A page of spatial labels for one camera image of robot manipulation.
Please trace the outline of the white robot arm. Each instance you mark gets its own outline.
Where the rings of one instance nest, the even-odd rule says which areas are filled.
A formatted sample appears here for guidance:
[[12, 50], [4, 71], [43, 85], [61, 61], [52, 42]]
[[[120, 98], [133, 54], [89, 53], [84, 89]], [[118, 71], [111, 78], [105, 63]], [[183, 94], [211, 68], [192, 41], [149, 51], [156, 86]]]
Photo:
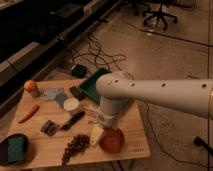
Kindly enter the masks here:
[[213, 79], [132, 80], [119, 71], [102, 75], [96, 90], [101, 96], [97, 121], [104, 127], [120, 118], [125, 98], [213, 119]]

